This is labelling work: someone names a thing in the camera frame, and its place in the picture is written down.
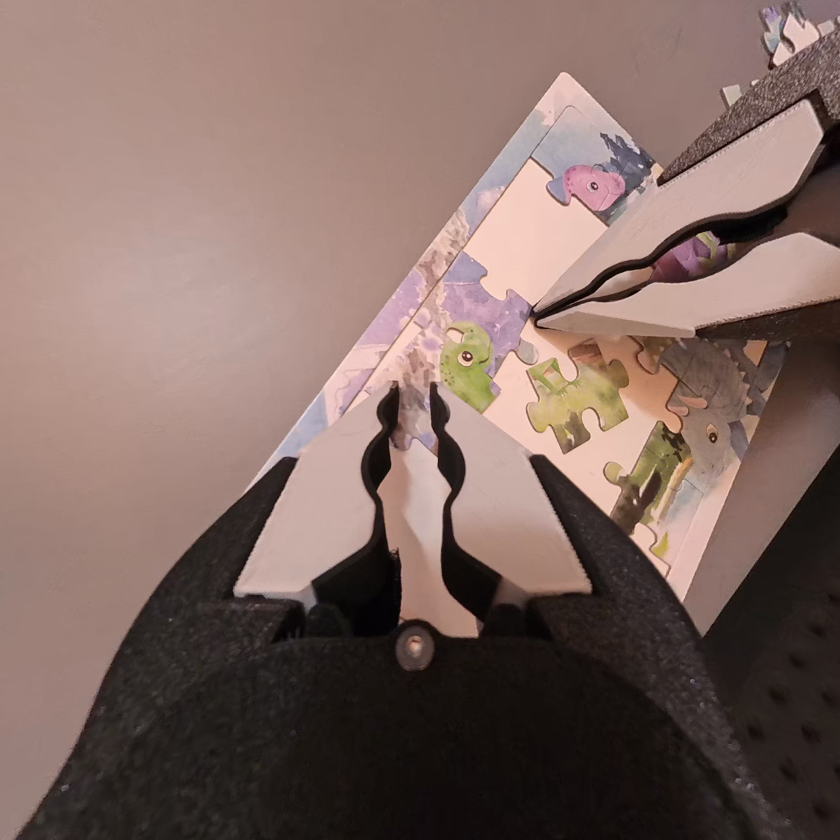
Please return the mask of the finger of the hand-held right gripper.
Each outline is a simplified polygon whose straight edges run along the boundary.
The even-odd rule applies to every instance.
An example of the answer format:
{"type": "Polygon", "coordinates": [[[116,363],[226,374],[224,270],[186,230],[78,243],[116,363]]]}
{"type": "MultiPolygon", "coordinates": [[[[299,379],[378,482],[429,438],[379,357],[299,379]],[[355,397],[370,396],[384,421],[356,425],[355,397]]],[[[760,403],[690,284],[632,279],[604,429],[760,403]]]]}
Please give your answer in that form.
{"type": "Polygon", "coordinates": [[[693,338],[720,324],[838,299],[839,248],[807,233],[767,241],[720,271],[653,283],[614,301],[535,314],[539,329],[591,335],[693,338]]]}
{"type": "Polygon", "coordinates": [[[666,184],[648,188],[555,281],[533,315],[552,316],[715,224],[746,223],[789,205],[825,145],[827,129],[814,100],[798,101],[666,184]]]}

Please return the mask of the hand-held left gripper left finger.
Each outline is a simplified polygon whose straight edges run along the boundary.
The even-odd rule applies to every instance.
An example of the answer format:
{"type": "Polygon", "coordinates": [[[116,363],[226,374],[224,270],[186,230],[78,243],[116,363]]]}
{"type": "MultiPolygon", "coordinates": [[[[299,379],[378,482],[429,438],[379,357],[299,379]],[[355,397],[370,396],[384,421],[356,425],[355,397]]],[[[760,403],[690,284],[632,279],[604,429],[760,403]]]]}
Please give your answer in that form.
{"type": "Polygon", "coordinates": [[[307,613],[329,604],[351,624],[398,623],[401,564],[389,549],[379,489],[392,469],[399,407],[399,386],[387,382],[282,460],[290,473],[235,597],[294,601],[307,613]]]}

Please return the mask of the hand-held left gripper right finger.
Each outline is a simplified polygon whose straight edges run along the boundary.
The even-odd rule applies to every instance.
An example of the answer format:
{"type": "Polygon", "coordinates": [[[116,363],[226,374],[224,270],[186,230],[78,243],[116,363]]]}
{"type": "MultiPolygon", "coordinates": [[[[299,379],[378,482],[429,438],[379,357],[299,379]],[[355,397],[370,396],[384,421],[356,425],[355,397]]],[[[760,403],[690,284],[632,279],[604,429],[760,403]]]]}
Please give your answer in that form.
{"type": "Polygon", "coordinates": [[[449,493],[440,563],[449,594],[483,627],[495,607],[588,595],[589,576],[532,463],[532,452],[434,383],[437,469],[449,493]]]}

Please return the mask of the pile of puzzle pieces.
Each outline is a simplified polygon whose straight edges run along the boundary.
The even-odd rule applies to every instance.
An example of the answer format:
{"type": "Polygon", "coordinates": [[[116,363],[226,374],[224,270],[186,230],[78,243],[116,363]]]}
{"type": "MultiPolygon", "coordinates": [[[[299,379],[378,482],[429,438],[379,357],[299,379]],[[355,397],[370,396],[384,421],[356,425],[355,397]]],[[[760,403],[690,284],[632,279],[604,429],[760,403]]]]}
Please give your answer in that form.
{"type": "Polygon", "coordinates": [[[838,29],[839,16],[814,23],[799,2],[767,6],[759,11],[763,27],[761,39],[769,59],[768,71],[781,66],[789,58],[838,29]]]}

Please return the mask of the green dinosaur head puzzle piece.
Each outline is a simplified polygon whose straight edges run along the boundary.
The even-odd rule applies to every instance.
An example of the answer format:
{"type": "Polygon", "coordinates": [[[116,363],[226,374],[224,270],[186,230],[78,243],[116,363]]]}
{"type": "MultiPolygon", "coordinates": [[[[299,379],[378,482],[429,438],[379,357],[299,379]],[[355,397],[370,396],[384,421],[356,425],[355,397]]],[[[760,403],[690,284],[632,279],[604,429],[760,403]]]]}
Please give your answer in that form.
{"type": "Polygon", "coordinates": [[[486,274],[479,261],[459,254],[415,316],[417,335],[385,373],[400,387],[394,448],[408,450],[414,440],[436,445],[429,402],[434,382],[479,413],[497,398],[494,377],[519,346],[531,307],[514,290],[491,295],[482,284],[486,274]]]}

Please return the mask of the dinosaur puzzle tray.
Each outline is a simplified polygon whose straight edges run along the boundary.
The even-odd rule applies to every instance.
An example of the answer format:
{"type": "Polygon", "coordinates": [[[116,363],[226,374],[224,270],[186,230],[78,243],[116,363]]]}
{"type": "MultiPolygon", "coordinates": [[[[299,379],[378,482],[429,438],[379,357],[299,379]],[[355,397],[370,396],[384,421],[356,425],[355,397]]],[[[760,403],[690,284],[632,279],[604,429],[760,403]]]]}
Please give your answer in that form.
{"type": "MultiPolygon", "coordinates": [[[[389,366],[418,333],[415,316],[459,254],[467,253],[486,268],[482,284],[491,295],[504,298],[513,290],[532,308],[606,230],[607,225],[580,203],[563,206],[556,202],[545,188],[549,177],[531,159],[568,106],[632,139],[572,77],[561,74],[325,382],[259,477],[280,458],[297,455],[316,434],[387,381],[389,366]]],[[[632,468],[657,421],[665,422],[673,432],[680,428],[678,417],[665,408],[675,378],[666,372],[646,373],[636,352],[633,337],[589,338],[538,331],[528,316],[519,346],[508,354],[494,377],[500,392],[483,414],[533,453],[551,459],[611,515],[619,489],[604,478],[605,465],[615,462],[632,468]],[[596,347],[605,362],[618,360],[626,367],[629,384],[621,394],[629,418],[603,432],[596,415],[586,412],[584,423],[591,439],[565,455],[550,430],[540,434],[529,423],[526,406],[537,396],[527,369],[557,358],[562,374],[573,380],[576,369],[571,354],[579,353],[583,345],[596,347]]],[[[414,440],[405,451],[393,446],[392,457],[394,469],[383,489],[396,492],[394,535],[403,544],[399,552],[406,571],[402,618],[425,616],[431,620],[433,609],[445,605],[448,594],[441,584],[429,580],[439,565],[434,560],[436,538],[421,529],[428,524],[427,516],[443,503],[446,485],[435,465],[436,446],[430,449],[414,440]]],[[[701,504],[667,575],[638,541],[649,538],[651,531],[640,527],[631,537],[679,599],[687,594],[740,465],[733,464],[701,504]]]]}

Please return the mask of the grey desk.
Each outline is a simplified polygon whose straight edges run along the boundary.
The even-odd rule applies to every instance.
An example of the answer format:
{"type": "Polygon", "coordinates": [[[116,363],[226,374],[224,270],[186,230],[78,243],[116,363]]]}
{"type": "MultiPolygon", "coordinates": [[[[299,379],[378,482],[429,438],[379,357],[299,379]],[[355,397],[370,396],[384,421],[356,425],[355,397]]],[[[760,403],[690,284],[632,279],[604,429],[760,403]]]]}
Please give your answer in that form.
{"type": "Polygon", "coordinates": [[[764,2],[2,2],[2,646],[121,635],[556,76],[666,164],[764,2]]]}

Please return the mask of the pink dinosaur head puzzle piece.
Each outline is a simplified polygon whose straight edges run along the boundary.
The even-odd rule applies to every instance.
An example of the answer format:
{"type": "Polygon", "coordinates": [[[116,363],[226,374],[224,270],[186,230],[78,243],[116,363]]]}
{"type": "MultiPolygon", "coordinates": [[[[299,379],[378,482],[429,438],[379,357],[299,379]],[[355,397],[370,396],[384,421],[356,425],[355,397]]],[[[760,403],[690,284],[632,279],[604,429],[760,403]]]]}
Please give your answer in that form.
{"type": "Polygon", "coordinates": [[[546,191],[563,206],[577,202],[604,224],[655,179],[655,160],[632,139],[566,107],[531,159],[549,177],[546,191]]]}

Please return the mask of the group of assembled puzzle pieces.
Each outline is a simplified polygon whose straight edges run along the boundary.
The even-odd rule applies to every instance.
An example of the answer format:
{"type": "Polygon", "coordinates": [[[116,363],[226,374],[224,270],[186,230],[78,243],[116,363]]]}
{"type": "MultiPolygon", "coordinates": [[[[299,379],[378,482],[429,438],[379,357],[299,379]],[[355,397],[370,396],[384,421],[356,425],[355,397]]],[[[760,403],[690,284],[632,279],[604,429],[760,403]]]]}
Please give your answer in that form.
{"type": "Polygon", "coordinates": [[[629,537],[640,527],[651,531],[638,541],[667,575],[701,504],[745,456],[790,344],[643,335],[633,341],[646,373],[675,378],[665,408],[680,428],[657,421],[632,468],[609,462],[603,474],[619,489],[612,520],[629,537]]]}

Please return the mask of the green grass puzzle piece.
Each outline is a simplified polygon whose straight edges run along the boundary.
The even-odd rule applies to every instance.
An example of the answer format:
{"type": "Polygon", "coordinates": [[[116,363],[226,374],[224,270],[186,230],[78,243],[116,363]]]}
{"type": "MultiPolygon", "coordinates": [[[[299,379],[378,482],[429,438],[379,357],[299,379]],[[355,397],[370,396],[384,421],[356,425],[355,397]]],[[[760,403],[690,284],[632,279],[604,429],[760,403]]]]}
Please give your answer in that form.
{"type": "Polygon", "coordinates": [[[551,431],[563,454],[591,439],[584,414],[596,415],[603,432],[612,430],[629,418],[621,391],[629,384],[627,369],[619,360],[605,362],[592,345],[570,354],[576,376],[568,380],[557,358],[539,362],[527,369],[528,381],[537,396],[526,406],[531,427],[537,433],[551,431]]]}

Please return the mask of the black dimpled surface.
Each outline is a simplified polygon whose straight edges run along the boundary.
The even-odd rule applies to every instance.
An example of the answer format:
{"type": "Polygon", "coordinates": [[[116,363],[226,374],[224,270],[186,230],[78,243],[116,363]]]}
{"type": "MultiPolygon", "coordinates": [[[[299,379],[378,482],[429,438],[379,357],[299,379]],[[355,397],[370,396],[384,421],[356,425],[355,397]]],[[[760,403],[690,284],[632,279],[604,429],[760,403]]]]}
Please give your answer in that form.
{"type": "Polygon", "coordinates": [[[764,797],[800,837],[839,838],[839,453],[706,635],[764,797]]]}

